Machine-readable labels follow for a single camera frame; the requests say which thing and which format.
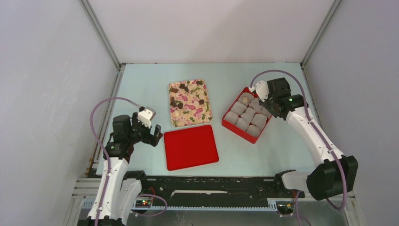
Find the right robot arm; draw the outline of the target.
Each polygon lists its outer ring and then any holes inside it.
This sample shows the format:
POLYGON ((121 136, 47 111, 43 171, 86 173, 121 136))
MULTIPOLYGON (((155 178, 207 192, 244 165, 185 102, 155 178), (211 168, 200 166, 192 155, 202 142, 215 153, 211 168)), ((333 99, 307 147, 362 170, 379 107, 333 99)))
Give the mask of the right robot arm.
POLYGON ((305 98, 301 94, 291 94, 285 78, 266 82, 266 93, 260 102, 273 117, 282 118, 294 128, 315 166, 309 173, 281 172, 281 179, 273 185, 276 195, 285 197, 292 190, 300 190, 320 201, 353 190, 359 167, 357 159, 346 156, 333 144, 314 119, 305 98))

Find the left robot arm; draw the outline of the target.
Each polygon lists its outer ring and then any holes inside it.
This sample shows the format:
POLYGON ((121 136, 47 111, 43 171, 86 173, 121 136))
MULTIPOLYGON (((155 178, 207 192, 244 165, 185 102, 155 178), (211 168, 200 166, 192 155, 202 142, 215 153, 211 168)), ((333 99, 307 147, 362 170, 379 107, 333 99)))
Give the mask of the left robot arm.
POLYGON ((79 226, 125 226, 137 196, 147 194, 149 184, 139 175, 128 171, 134 145, 144 143, 157 146, 162 138, 161 127, 156 125, 151 133, 155 112, 144 108, 132 116, 113 118, 113 132, 105 146, 104 173, 95 202, 79 226))

